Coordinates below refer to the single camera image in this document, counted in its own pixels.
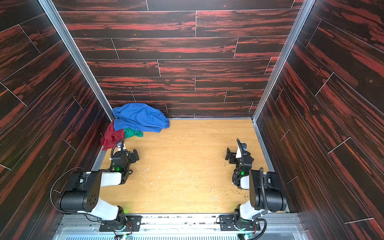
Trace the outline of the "green cloth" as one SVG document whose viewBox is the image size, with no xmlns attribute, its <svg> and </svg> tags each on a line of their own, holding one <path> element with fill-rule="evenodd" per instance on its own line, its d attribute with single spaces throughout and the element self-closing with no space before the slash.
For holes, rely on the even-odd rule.
<svg viewBox="0 0 384 240">
<path fill-rule="evenodd" d="M 133 130 L 131 128 L 125 128 L 124 129 L 125 138 L 131 138 L 131 137 L 139 137 L 142 138 L 144 136 L 144 133 L 141 131 Z"/>
</svg>

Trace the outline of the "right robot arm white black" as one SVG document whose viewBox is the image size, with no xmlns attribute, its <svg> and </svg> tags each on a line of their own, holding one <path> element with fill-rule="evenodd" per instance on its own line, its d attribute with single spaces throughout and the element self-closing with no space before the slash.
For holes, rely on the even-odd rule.
<svg viewBox="0 0 384 240">
<path fill-rule="evenodd" d="M 227 149 L 225 160 L 235 165 L 232 184 L 249 191 L 249 200 L 234 210 L 235 228 L 245 230 L 269 212 L 286 210 L 287 197 L 277 173 L 265 173 L 263 168 L 252 170 L 254 159 L 245 147 L 238 147 L 235 153 Z"/>
</svg>

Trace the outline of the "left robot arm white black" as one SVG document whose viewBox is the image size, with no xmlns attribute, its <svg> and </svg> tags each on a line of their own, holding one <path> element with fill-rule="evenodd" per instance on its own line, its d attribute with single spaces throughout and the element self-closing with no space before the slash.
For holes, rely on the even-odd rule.
<svg viewBox="0 0 384 240">
<path fill-rule="evenodd" d="M 57 201 L 58 210 L 65 213 L 88 214 L 115 231 L 123 231 L 127 226 L 124 209 L 102 200 L 100 189 L 125 184 L 129 175 L 133 173 L 130 169 L 131 164 L 139 159 L 137 150 L 130 152 L 123 149 L 112 155 L 109 170 L 71 174 Z"/>
</svg>

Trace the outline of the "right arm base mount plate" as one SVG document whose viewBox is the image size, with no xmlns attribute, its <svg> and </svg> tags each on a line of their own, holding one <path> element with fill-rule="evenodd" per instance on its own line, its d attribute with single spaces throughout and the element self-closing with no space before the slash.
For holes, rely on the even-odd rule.
<svg viewBox="0 0 384 240">
<path fill-rule="evenodd" d="M 217 223 L 223 232 L 233 231 L 254 231 L 257 232 L 261 229 L 260 225 L 255 221 L 244 220 L 240 217 L 235 217 L 234 214 L 219 215 Z"/>
</svg>

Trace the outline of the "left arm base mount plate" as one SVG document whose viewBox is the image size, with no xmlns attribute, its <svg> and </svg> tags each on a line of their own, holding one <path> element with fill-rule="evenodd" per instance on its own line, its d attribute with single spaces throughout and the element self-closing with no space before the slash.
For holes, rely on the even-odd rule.
<svg viewBox="0 0 384 240">
<path fill-rule="evenodd" d="M 121 220 L 101 221 L 100 232 L 138 232 L 142 223 L 142 216 L 125 215 Z"/>
</svg>

